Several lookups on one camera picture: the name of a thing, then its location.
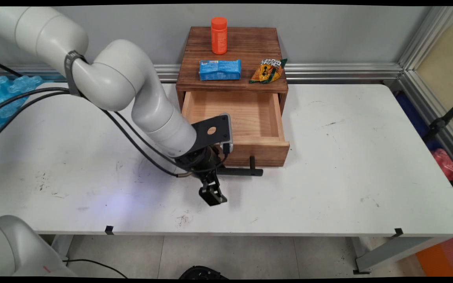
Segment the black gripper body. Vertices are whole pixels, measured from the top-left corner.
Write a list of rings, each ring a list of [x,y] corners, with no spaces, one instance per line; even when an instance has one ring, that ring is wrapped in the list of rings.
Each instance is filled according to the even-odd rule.
[[[193,175],[197,178],[207,178],[210,171],[206,169],[217,169],[222,166],[219,150],[215,146],[205,147],[192,153],[185,154],[175,159],[175,162],[183,169],[199,171]]]

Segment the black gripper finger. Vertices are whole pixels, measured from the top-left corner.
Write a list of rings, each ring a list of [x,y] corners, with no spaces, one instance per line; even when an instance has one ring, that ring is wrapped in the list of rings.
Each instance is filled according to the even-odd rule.
[[[221,192],[220,182],[216,173],[212,173],[211,191],[213,198],[212,204],[224,204],[228,202],[228,199]]]
[[[216,181],[201,179],[203,186],[199,189],[199,196],[209,205],[217,205],[217,184]]]

